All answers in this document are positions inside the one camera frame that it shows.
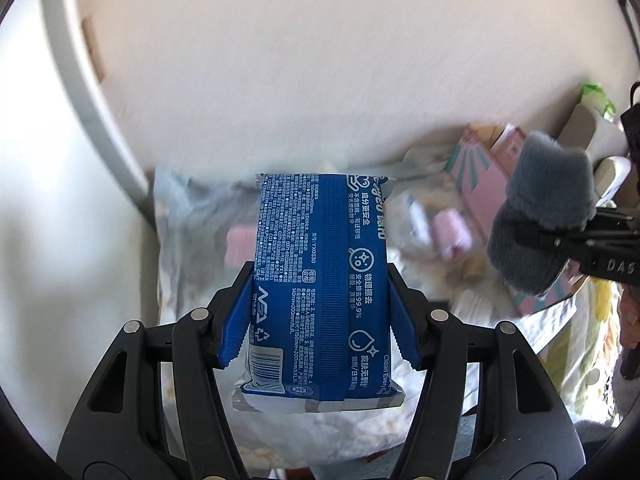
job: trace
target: pink sponge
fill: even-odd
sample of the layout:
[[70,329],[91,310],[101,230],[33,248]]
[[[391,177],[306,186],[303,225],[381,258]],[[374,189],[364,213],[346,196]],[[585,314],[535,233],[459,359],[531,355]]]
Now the pink sponge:
[[242,267],[248,260],[255,258],[255,239],[258,226],[234,225],[226,233],[225,265]]
[[465,219],[455,209],[444,209],[433,218],[433,237],[446,262],[468,253],[474,243]]

